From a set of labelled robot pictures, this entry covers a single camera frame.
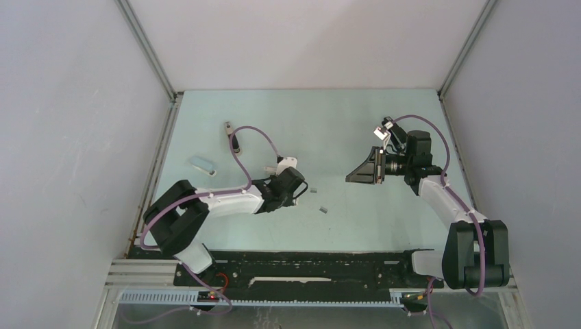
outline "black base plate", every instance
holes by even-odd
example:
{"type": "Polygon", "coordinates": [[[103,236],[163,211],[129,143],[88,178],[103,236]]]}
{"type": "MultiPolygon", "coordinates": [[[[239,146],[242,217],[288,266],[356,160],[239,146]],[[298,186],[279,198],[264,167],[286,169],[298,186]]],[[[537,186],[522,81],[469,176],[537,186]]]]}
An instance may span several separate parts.
{"type": "MultiPolygon", "coordinates": [[[[155,252],[133,248],[130,258],[159,259],[155,252]]],[[[389,289],[423,289],[428,277],[412,272],[411,253],[364,254],[323,252],[224,252],[211,251],[216,263],[200,276],[214,287],[229,283],[225,295],[234,300],[298,302],[391,301],[389,289]],[[329,278],[327,282],[251,281],[255,277],[329,278]]],[[[182,265],[176,267],[173,284],[199,287],[182,265]]],[[[435,282],[436,288],[443,287],[435,282]]]]}

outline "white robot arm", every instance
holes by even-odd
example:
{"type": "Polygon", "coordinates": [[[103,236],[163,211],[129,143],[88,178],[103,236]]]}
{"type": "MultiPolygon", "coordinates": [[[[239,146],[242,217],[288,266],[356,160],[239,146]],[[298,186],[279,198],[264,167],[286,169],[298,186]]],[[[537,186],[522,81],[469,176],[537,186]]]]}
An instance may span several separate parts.
{"type": "Polygon", "coordinates": [[[453,289],[478,287],[481,277],[485,277],[485,287],[507,285],[506,226],[502,221],[488,220],[464,204],[449,188],[448,179],[442,175],[443,170],[432,165],[430,134],[419,130],[406,133],[389,117],[373,133],[382,140],[382,146],[372,147],[367,159],[347,175],[345,181],[381,184],[385,175],[402,175],[404,182],[432,207],[448,229],[443,251],[417,250],[412,253],[414,272],[444,278],[453,289]],[[388,146],[393,146],[394,154],[387,153],[388,146]],[[480,234],[478,231],[482,232],[484,248],[479,248],[475,243],[480,234]],[[485,257],[484,276],[481,275],[481,252],[485,257]]]}
{"type": "Polygon", "coordinates": [[[263,180],[253,180],[249,189],[237,193],[220,194],[221,190],[193,188],[187,180],[176,182],[147,209],[143,215],[145,223],[183,197],[201,193],[208,195],[180,205],[184,210],[181,215],[172,210],[162,216],[151,227],[145,243],[159,246],[162,254],[174,256],[194,273],[201,273],[214,262],[210,252],[196,238],[204,221],[234,214],[260,214],[294,206],[296,199],[306,190],[305,187],[295,195],[301,185],[306,185],[296,166],[296,158],[281,158],[274,175],[263,180]]]}

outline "white wall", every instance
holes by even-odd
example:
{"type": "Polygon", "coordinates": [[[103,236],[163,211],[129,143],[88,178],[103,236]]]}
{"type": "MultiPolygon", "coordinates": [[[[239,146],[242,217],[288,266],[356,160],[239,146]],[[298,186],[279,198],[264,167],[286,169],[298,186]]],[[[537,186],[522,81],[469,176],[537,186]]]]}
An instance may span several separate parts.
{"type": "Polygon", "coordinates": [[[486,0],[133,0],[176,90],[439,88],[486,0]]]}
{"type": "Polygon", "coordinates": [[[0,328],[88,328],[168,100],[113,0],[0,5],[0,328]]]}
{"type": "Polygon", "coordinates": [[[481,210],[537,328],[578,328],[581,2],[500,1],[447,98],[481,210]]]}

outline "floor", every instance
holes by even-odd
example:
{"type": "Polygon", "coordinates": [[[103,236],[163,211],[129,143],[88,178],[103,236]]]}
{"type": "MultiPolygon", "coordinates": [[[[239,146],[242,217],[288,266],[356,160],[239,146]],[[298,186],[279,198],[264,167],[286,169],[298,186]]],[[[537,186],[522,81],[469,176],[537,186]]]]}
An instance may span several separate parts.
{"type": "MultiPolygon", "coordinates": [[[[447,137],[449,130],[435,90],[240,90],[187,91],[166,155],[156,197],[178,180],[194,187],[240,186],[245,176],[232,160],[223,123],[264,130],[283,156],[298,159],[297,169],[310,188],[296,207],[269,214],[233,215],[204,223],[197,235],[210,249],[297,251],[397,251],[443,249],[447,228],[435,212],[406,186],[402,177],[382,185],[346,183],[345,176],[380,140],[374,128],[385,116],[418,114],[447,137]],[[214,177],[188,163],[199,156],[214,163],[214,177]],[[325,214],[320,207],[328,209],[325,214]]],[[[406,130],[432,134],[434,164],[443,167],[445,150],[421,121],[401,121],[406,130]]],[[[265,178],[264,166],[276,158],[261,135],[238,135],[240,160],[253,179],[265,178]]],[[[456,154],[448,177],[468,200],[456,154]]]]}

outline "white cable connector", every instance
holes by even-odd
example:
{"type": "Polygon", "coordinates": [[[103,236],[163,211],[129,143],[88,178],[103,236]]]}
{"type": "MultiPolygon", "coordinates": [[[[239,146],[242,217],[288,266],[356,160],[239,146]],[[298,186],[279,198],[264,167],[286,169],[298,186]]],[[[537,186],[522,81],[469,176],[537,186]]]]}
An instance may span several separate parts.
{"type": "Polygon", "coordinates": [[[388,137],[390,135],[390,133],[387,131],[387,129],[383,128],[383,127],[377,127],[373,133],[382,141],[388,137]]]}
{"type": "Polygon", "coordinates": [[[387,121],[383,126],[385,129],[390,130],[393,127],[393,122],[387,121]]]}

